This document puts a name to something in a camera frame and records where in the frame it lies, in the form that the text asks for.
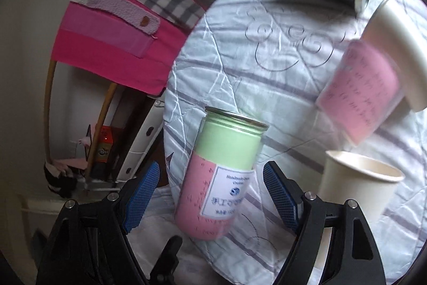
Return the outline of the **white paper cup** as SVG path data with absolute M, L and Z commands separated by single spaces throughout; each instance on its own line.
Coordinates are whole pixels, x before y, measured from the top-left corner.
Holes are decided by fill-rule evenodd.
M 355 200 L 369 223 L 377 221 L 405 175 L 384 162 L 347 151 L 327 150 L 318 196 L 343 204 Z
M 396 64 L 400 84 L 414 112 L 426 109 L 426 39 L 395 0 L 383 0 L 362 39 Z

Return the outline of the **bright pink towel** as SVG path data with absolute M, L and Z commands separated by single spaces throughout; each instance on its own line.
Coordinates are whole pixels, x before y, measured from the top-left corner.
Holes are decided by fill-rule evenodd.
M 149 95 L 160 95 L 188 34 L 135 0 L 69 0 L 122 19 L 154 42 L 142 58 L 59 26 L 52 59 Z

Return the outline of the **pink clear jar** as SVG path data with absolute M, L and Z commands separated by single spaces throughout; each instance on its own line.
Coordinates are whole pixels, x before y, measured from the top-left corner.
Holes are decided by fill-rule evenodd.
M 402 97 L 398 69 L 389 55 L 354 40 L 316 105 L 357 146 L 378 129 Z

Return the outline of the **white striped quilted tablecloth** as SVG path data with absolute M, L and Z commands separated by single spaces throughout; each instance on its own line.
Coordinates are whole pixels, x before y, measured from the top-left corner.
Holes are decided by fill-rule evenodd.
M 317 190 L 326 150 L 347 150 L 399 168 L 397 185 L 372 231 L 392 284 L 426 241 L 426 110 L 402 100 L 358 147 L 340 137 L 315 101 L 352 39 L 383 0 L 356 17 L 331 0 L 216 0 L 192 31 L 165 91 L 164 148 L 169 186 L 158 188 L 139 227 L 128 236 L 149 275 L 167 240 L 182 235 L 175 204 L 205 106 L 269 125 L 256 160 L 257 177 L 229 234 L 217 241 L 183 236 L 177 284 L 272 284 L 293 244 L 262 180 L 276 161 L 305 191 Z M 395 0 L 426 38 L 426 5 Z

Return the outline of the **light pink cloth strip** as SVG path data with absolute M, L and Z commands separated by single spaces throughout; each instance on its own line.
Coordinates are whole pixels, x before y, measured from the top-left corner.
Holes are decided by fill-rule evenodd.
M 76 3 L 66 9 L 62 30 L 79 34 L 142 58 L 154 39 L 118 17 Z

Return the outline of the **green and pink labelled jar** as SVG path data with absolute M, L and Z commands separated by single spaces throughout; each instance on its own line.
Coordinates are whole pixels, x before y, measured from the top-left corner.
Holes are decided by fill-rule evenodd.
M 267 129 L 241 114 L 205 108 L 175 210 L 175 223 L 187 236 L 211 241 L 231 229 Z

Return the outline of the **red orange bottle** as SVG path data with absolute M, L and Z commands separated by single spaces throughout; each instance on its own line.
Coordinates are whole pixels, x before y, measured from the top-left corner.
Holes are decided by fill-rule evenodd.
M 102 126 L 94 158 L 94 166 L 103 168 L 107 165 L 110 152 L 117 144 L 122 130 L 118 127 Z

